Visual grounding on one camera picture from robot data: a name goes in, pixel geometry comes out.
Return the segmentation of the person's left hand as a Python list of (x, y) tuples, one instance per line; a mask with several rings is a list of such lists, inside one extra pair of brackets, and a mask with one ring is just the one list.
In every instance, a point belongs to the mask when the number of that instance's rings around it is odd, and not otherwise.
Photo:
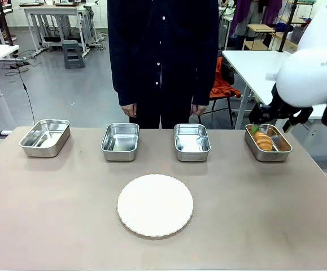
[(196, 116), (201, 117), (205, 113), (206, 108), (207, 108), (207, 106), (192, 104), (191, 105), (191, 115), (196, 115)]

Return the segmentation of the person's right hand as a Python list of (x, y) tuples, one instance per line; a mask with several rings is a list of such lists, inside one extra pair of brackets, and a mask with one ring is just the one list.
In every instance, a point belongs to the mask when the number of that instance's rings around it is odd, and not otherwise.
[(132, 118), (137, 117), (137, 104), (136, 103), (129, 104), (126, 106), (121, 106), (121, 109), (128, 117), (132, 117)]

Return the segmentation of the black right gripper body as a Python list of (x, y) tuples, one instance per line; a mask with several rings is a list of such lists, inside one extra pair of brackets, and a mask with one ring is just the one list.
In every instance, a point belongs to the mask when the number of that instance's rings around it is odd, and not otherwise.
[(271, 91), (272, 101), (270, 104), (257, 103), (248, 115), (251, 124), (264, 124), (275, 119), (287, 119), (295, 111), (295, 108), (284, 102), (278, 94), (276, 84)]

